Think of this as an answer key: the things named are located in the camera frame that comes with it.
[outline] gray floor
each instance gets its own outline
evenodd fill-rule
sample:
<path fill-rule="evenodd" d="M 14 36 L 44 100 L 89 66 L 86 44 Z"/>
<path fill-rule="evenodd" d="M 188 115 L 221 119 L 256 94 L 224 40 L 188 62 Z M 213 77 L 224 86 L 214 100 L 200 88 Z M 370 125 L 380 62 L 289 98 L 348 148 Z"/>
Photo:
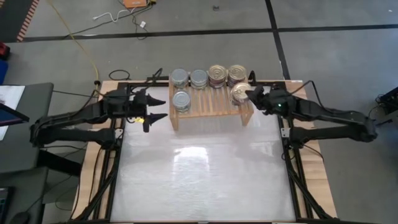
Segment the gray floor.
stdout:
<path fill-rule="evenodd" d="M 138 16 L 149 32 L 176 30 L 269 28 L 264 1 L 158 1 L 153 10 Z M 94 26 L 92 17 L 122 7 L 114 1 L 58 1 L 54 4 L 73 31 Z M 220 5 L 220 11 L 212 5 Z M 272 0 L 279 27 L 351 26 L 398 24 L 395 1 L 370 0 Z M 85 34 L 134 32 L 130 19 L 107 24 Z M 56 13 L 41 1 L 29 27 L 28 37 L 66 35 Z M 378 94 L 398 86 L 398 30 L 357 30 L 296 32 L 280 35 L 292 79 L 314 80 L 323 104 L 343 110 L 368 113 Z M 188 70 L 240 63 L 255 70 L 259 78 L 281 79 L 279 59 L 272 34 L 227 34 L 137 39 L 84 40 L 96 62 L 101 80 L 115 69 L 128 70 L 133 79 L 143 79 L 159 67 L 168 73 L 177 67 Z M 10 44 L 13 55 L 6 77 L 9 84 L 53 82 L 55 89 L 90 94 L 94 71 L 70 40 Z M 307 88 L 310 99 L 315 99 Z M 51 114 L 78 109 L 86 99 L 53 94 Z M 326 125 L 317 123 L 318 127 Z M 349 140 L 320 141 L 338 216 L 344 220 L 396 223 L 398 206 L 397 126 L 386 124 L 379 138 L 369 144 Z M 76 155 L 77 161 L 82 156 Z M 64 176 L 52 173 L 49 182 Z M 65 186 L 46 196 L 48 202 L 77 184 Z M 70 208 L 73 190 L 62 197 Z M 45 210 L 44 223 L 63 221 L 68 212 L 53 203 Z"/>

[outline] gray table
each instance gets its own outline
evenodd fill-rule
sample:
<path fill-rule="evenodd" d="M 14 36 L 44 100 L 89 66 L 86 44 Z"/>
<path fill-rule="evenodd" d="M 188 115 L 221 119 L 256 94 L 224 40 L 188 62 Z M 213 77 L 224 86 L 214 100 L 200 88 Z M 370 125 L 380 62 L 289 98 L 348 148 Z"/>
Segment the gray table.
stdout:
<path fill-rule="evenodd" d="M 52 83 L 25 87 L 16 110 L 30 120 L 28 123 L 9 126 L 4 139 L 0 141 L 0 174 L 46 166 L 71 175 L 80 175 L 79 163 L 33 147 L 29 141 L 29 127 L 49 112 L 53 88 Z"/>
<path fill-rule="evenodd" d="M 42 222 L 42 196 L 48 172 L 46 167 L 41 167 L 0 175 L 0 187 L 14 188 L 5 224 L 10 223 L 15 214 L 26 211 L 33 203 L 34 205 L 28 211 L 30 215 L 28 224 Z"/>

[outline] wooden can rack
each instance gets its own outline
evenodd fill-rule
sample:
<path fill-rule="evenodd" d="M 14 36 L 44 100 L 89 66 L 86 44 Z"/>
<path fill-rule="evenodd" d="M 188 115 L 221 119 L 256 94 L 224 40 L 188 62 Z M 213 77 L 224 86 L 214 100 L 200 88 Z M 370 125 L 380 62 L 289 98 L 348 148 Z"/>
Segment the wooden can rack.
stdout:
<path fill-rule="evenodd" d="M 191 96 L 191 108 L 186 113 L 178 112 L 173 105 L 173 95 L 177 89 L 169 79 L 170 95 L 170 120 L 174 131 L 178 131 L 178 122 L 185 118 L 200 118 L 210 116 L 230 116 L 240 115 L 242 125 L 247 126 L 253 115 L 253 107 L 250 101 L 241 106 L 235 106 L 231 102 L 231 88 L 226 84 L 222 88 L 214 89 L 210 86 L 202 90 L 196 90 L 191 86 L 186 86 L 185 91 Z"/>

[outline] canned food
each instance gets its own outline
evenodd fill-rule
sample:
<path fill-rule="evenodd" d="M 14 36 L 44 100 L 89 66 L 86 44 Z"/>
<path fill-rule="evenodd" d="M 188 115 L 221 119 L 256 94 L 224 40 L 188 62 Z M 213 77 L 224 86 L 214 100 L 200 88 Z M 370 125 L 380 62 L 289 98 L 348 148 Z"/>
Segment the canned food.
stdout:
<path fill-rule="evenodd" d="M 246 76 L 246 69 L 242 65 L 232 65 L 228 69 L 228 86 L 232 88 L 235 84 L 244 81 Z"/>
<path fill-rule="evenodd" d="M 207 86 L 208 75 L 203 70 L 195 70 L 191 73 L 191 86 L 197 90 L 201 90 Z"/>
<path fill-rule="evenodd" d="M 211 66 L 209 68 L 209 85 L 210 83 L 212 83 L 213 84 L 211 85 L 212 87 L 220 86 L 219 88 L 221 88 L 224 85 L 227 74 L 228 74 L 227 70 L 223 66 L 221 65 Z"/>
<path fill-rule="evenodd" d="M 188 72 L 182 68 L 175 69 L 170 76 L 176 88 L 184 88 L 188 84 Z"/>
<path fill-rule="evenodd" d="M 234 105 L 242 105 L 249 99 L 246 90 L 251 90 L 251 86 L 247 83 L 238 83 L 231 90 L 231 101 Z"/>
<path fill-rule="evenodd" d="M 176 91 L 173 96 L 173 105 L 177 111 L 187 112 L 191 107 L 190 95 L 184 90 Z"/>

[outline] plastic sheet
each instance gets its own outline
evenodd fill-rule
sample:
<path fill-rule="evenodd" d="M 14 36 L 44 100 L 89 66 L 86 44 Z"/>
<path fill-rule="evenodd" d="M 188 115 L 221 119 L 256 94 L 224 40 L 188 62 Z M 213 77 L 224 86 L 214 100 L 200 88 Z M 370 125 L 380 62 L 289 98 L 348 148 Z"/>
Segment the plastic sheet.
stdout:
<path fill-rule="evenodd" d="M 150 88 L 167 100 L 168 88 Z M 168 113 L 166 105 L 149 112 Z M 126 124 L 112 222 L 293 220 L 277 118 L 168 117 L 142 131 Z"/>

